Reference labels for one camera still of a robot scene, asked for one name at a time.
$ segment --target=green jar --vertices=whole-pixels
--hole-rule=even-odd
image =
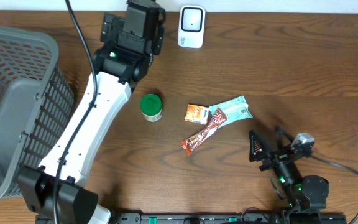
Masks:
[[[162,117],[162,102],[155,94],[147,94],[143,96],[140,102],[140,109],[144,119],[150,122],[155,122]]]

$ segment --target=green lid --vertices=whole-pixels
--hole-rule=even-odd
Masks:
[[[140,109],[147,116],[155,116],[162,109],[161,99],[155,94],[147,94],[140,102]]]

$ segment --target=orange snack package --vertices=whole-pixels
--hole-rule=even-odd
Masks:
[[[222,112],[220,108],[217,108],[214,116],[212,116],[208,125],[204,129],[180,143],[180,146],[185,150],[186,155],[190,156],[191,153],[201,143],[203,143],[205,139],[213,135],[218,129],[218,127],[226,120],[226,115]]]
[[[206,124],[208,121],[209,108],[205,106],[187,105],[185,121]]]

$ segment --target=black base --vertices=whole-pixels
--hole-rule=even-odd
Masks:
[[[247,213],[243,220],[241,214],[233,215],[140,215],[138,213],[123,213],[114,215],[110,218],[109,224],[223,224],[228,222],[242,221],[242,223],[268,223],[263,216],[270,218],[268,213]],[[313,220],[294,219],[291,224],[320,223]],[[322,215],[323,224],[346,224],[344,215]],[[40,215],[36,217],[35,224],[54,224],[53,220],[48,220]]]

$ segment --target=small box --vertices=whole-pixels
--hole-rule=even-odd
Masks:
[[[205,106],[187,105],[185,121],[198,124],[206,124],[208,122],[209,108]]]

